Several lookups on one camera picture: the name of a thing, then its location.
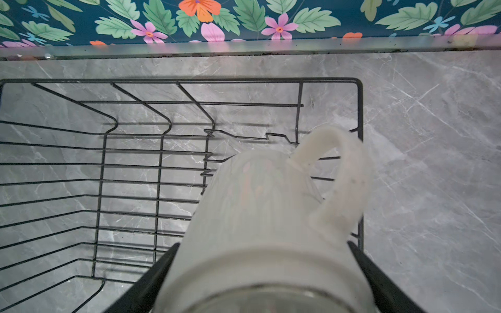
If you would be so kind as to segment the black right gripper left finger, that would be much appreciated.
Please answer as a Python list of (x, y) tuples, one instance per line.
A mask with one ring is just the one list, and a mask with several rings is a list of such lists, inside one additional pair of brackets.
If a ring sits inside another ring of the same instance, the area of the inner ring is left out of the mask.
[(180, 243), (174, 244), (160, 260), (104, 312), (150, 312), (179, 247)]

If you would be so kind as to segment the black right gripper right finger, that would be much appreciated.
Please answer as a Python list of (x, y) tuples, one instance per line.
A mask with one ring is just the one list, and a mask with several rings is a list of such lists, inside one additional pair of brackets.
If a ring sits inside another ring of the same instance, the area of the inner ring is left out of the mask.
[(348, 241), (347, 244), (369, 282), (374, 295), (374, 302), (379, 312), (425, 313), (355, 243)]

